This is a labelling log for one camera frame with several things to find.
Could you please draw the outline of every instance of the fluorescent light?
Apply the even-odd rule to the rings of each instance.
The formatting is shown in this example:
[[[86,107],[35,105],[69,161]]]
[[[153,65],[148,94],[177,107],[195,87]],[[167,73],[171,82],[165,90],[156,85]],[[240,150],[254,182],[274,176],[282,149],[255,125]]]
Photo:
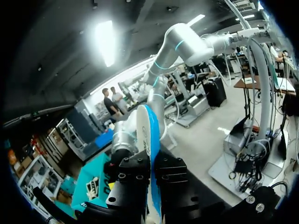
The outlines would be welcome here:
[[[115,36],[111,20],[97,25],[96,41],[99,41],[99,49],[106,66],[110,67],[115,60]]]
[[[190,27],[194,23],[197,23],[199,20],[201,20],[204,17],[205,17],[205,15],[200,14],[200,15],[196,16],[193,20],[191,20],[190,22],[188,22],[187,25]]]
[[[261,5],[261,2],[258,1],[257,2],[257,10],[260,11],[261,9],[263,9],[263,6]]]
[[[244,19],[253,18],[253,17],[255,17],[253,14],[252,15],[243,16]]]
[[[58,127],[63,121],[64,121],[64,119],[62,119],[62,120],[56,125],[56,127]]]
[[[139,66],[141,66],[141,65],[143,65],[143,64],[146,64],[146,63],[148,63],[148,62],[152,62],[154,59],[155,59],[155,57],[151,57],[151,58],[146,59],[146,60],[144,60],[144,61],[138,63],[137,65],[134,65],[133,67],[131,67],[131,68],[129,68],[129,69],[127,69],[127,70],[125,70],[125,71],[119,73],[118,75],[116,75],[116,76],[114,76],[113,78],[111,78],[109,81],[107,81],[107,82],[105,82],[104,84],[102,84],[102,85],[100,85],[99,87],[97,87],[95,90],[93,90],[91,93],[89,93],[89,95],[93,95],[94,93],[96,93],[98,90],[100,90],[100,89],[103,88],[104,86],[107,86],[108,83],[112,82],[113,80],[119,78],[120,76],[125,75],[126,73],[130,72],[130,71],[133,70],[133,69],[136,69],[137,67],[139,67]]]

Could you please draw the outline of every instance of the table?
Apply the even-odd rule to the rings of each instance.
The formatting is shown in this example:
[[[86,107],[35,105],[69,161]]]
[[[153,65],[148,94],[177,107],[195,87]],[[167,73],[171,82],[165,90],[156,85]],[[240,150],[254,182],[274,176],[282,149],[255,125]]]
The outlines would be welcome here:
[[[260,77],[259,76],[254,76],[254,80],[256,81],[256,83],[251,83],[251,84],[246,84],[245,86],[245,83],[242,81],[242,78],[234,85],[235,88],[241,88],[241,89],[252,89],[253,85],[254,85],[254,88],[256,90],[261,90],[261,84],[260,84]],[[286,90],[276,90],[275,89],[275,92],[282,92],[284,94],[289,94],[289,95],[293,95],[295,96],[296,95],[296,92],[293,92],[293,91],[286,91]]]

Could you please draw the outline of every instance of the concrete floor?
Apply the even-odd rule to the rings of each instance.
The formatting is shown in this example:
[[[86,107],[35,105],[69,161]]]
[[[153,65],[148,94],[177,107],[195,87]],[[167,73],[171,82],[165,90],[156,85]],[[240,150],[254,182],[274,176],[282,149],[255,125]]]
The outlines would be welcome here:
[[[241,201],[240,198],[216,182],[208,174],[208,170],[223,154],[223,140],[228,132],[233,128],[238,118],[244,118],[243,89],[233,87],[239,79],[240,78],[236,78],[232,80],[230,87],[225,86],[227,100],[223,102],[221,107],[205,112],[192,123],[189,129],[177,124],[171,127],[171,132],[178,142],[178,146],[172,150],[174,155],[183,158],[189,170],[193,172],[197,178],[232,206],[239,203]],[[280,105],[282,105],[283,102],[283,99],[277,97],[277,108],[279,100]],[[260,122],[260,116],[261,104],[258,104],[256,105],[255,115],[258,122]],[[278,128],[282,122],[282,115],[276,111],[275,116],[275,128]],[[295,118],[291,117],[288,119],[290,122],[289,124],[288,121],[286,122],[285,129],[287,128],[290,139],[293,140],[296,138]],[[288,167],[291,158],[296,158],[295,141],[288,147],[287,161],[284,168]],[[286,175],[282,172],[276,181],[278,182],[285,179],[285,181],[291,185],[294,177],[295,174],[293,172]],[[277,193],[283,195],[283,186],[276,188]]]

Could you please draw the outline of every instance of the wall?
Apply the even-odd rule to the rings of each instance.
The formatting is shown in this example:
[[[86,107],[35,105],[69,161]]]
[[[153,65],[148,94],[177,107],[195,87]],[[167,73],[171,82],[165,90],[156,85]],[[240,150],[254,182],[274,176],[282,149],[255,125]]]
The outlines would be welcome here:
[[[125,70],[124,72],[118,74],[117,76],[111,78],[101,86],[99,86],[94,94],[89,95],[87,98],[82,100],[82,103],[85,104],[87,110],[90,113],[93,113],[96,115],[99,111],[95,108],[95,105],[100,103],[101,101],[104,100],[104,95],[102,93],[102,90],[104,88],[109,89],[109,98],[112,97],[112,92],[110,90],[111,87],[114,87],[116,92],[119,92],[122,94],[122,91],[120,90],[118,83],[123,82],[125,80],[128,80],[130,78],[134,78],[135,76],[139,75],[142,71],[145,71],[147,69],[146,65],[151,62],[153,58],[144,60],[143,62]]]

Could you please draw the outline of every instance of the black cable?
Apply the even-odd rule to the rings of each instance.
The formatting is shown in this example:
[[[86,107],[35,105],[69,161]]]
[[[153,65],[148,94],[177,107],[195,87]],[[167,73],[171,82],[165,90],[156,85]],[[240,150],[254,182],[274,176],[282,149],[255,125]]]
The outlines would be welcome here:
[[[288,189],[288,185],[287,185],[286,182],[284,182],[284,181],[279,181],[279,182],[273,184],[272,186],[270,186],[270,188],[274,188],[274,187],[276,187],[276,186],[278,186],[278,185],[284,185],[284,186],[285,186],[285,196],[288,197],[288,195],[289,195],[289,189]]]

